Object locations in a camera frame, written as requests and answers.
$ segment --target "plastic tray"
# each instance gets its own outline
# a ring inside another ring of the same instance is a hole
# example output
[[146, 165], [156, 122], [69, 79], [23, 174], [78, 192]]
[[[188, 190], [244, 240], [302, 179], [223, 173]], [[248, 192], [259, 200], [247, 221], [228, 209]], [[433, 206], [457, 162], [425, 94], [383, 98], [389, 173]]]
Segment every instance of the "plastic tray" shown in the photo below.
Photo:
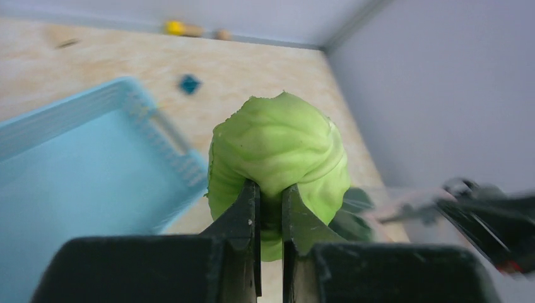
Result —
[[73, 237], [164, 231], [206, 178], [132, 78], [0, 123], [0, 302], [28, 302]]

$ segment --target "yellow object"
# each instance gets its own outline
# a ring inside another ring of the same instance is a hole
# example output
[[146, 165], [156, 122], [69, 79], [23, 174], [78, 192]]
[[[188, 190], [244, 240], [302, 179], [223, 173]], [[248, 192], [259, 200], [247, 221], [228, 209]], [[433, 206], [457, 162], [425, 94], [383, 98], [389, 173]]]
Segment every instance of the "yellow object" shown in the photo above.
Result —
[[184, 24], [178, 21], [169, 21], [166, 25], [167, 33], [169, 35], [182, 36], [185, 32]]

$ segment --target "brown object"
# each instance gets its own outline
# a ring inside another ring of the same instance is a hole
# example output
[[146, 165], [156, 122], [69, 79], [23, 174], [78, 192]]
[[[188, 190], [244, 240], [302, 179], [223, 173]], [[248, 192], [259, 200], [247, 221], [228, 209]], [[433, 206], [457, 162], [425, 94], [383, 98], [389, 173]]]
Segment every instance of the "brown object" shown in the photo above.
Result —
[[191, 25], [191, 24], [182, 24], [184, 27], [184, 33], [183, 36], [188, 37], [202, 37], [204, 34], [204, 29], [202, 27], [198, 27], [197, 25]]
[[230, 41], [232, 36], [228, 30], [218, 30], [216, 32], [216, 39]]
[[66, 25], [47, 25], [45, 35], [56, 49], [62, 49], [80, 42], [72, 27]]

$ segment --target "blurry background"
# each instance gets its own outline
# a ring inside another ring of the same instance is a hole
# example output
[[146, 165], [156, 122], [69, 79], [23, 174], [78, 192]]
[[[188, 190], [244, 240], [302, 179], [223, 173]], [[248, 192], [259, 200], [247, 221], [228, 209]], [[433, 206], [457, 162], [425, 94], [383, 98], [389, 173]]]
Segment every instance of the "blurry background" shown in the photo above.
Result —
[[531, 0], [1, 0], [0, 12], [147, 32], [173, 18], [322, 49], [386, 185], [535, 183]]

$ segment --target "table surface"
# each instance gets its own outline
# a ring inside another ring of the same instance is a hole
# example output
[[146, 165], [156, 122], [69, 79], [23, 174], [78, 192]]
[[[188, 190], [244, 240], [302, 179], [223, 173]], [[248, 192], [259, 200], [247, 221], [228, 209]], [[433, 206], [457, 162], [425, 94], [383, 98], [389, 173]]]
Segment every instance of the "table surface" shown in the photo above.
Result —
[[[337, 124], [354, 186], [382, 187], [377, 169], [324, 54], [232, 41], [173, 37], [0, 19], [0, 121], [37, 109], [120, 76], [133, 76], [158, 101], [190, 143], [208, 159], [212, 129], [252, 95], [283, 90], [308, 101]], [[48, 34], [76, 37], [58, 49]], [[184, 95], [177, 83], [195, 74], [202, 86]], [[197, 233], [212, 222], [199, 200], [168, 232]], [[264, 296], [281, 302], [280, 261], [262, 264]]]

